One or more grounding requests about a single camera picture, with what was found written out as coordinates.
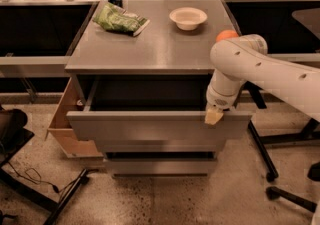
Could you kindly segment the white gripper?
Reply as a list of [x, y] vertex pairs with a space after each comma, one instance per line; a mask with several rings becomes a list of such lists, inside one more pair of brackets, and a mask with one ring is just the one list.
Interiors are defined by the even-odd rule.
[[241, 79], [214, 70], [206, 90], [206, 124], [217, 124], [224, 115], [223, 110], [236, 106], [243, 84], [244, 81]]

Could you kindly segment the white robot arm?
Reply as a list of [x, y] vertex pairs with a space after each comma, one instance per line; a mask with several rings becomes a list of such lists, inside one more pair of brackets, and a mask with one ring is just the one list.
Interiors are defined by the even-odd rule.
[[207, 122], [221, 119], [245, 82], [320, 121], [320, 69], [269, 57], [266, 41], [256, 34], [218, 41], [210, 59], [214, 73], [206, 92]]

